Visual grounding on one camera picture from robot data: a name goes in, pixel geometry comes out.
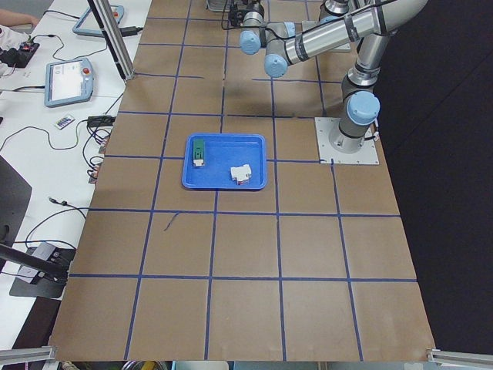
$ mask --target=black curtain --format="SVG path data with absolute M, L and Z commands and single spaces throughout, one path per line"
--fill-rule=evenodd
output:
M 493 2 L 430 0 L 375 94 L 436 347 L 493 354 Z

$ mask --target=brown tabletop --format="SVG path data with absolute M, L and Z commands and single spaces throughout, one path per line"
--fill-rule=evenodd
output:
M 379 166 L 320 164 L 355 53 L 281 79 L 205 0 L 155 0 L 50 344 L 58 360 L 420 361 L 434 346 Z M 272 22 L 320 2 L 264 2 Z M 187 190 L 192 133 L 259 133 L 268 184 Z

